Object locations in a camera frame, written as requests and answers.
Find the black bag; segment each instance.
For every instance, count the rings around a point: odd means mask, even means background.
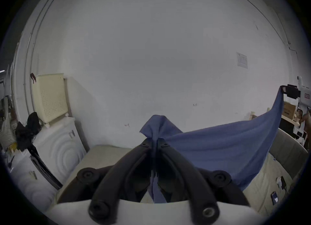
[[[27,149],[31,145],[31,140],[41,130],[39,118],[36,112],[29,115],[27,125],[24,127],[21,122],[18,122],[15,135],[17,148],[21,151]]]

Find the blue cloth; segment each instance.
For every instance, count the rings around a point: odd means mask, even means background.
[[[183,133],[165,116],[153,115],[140,132],[153,139],[153,155],[157,139],[163,138],[196,167],[224,170],[244,190],[265,161],[277,134],[283,104],[279,89],[272,109],[250,121]],[[155,176],[151,179],[151,189],[154,202],[165,202]]]

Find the cardboard box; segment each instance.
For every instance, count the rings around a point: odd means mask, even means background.
[[[292,105],[291,103],[284,101],[284,109],[282,115],[292,120],[294,118],[295,110],[296,110],[295,105]]]

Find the shelf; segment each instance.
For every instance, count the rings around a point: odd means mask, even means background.
[[[282,115],[282,119],[285,119],[287,122],[292,123],[294,126],[300,126],[298,122],[295,122],[291,120],[290,118],[285,117],[284,115]]]

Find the phone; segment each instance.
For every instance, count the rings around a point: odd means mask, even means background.
[[[277,198],[277,194],[276,194],[275,191],[272,192],[272,194],[271,194],[271,199],[272,199],[273,205],[275,205],[275,204],[279,201],[278,198]]]

